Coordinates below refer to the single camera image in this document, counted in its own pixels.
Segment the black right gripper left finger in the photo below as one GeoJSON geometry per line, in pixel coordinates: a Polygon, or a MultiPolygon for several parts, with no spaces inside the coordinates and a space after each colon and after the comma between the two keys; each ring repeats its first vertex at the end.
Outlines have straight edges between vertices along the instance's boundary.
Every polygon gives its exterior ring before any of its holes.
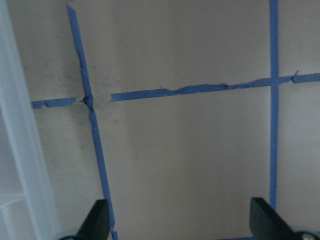
{"type": "Polygon", "coordinates": [[[107,240],[109,233],[108,201],[106,199],[98,199],[73,238],[75,240],[107,240]]]}

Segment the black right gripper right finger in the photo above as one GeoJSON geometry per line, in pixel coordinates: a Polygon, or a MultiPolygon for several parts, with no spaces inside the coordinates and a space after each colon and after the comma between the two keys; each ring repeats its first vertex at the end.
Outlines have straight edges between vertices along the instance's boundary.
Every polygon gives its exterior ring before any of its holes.
{"type": "Polygon", "coordinates": [[[262,197],[250,199],[249,228],[256,240],[309,240],[307,231],[294,231],[262,197]]]}

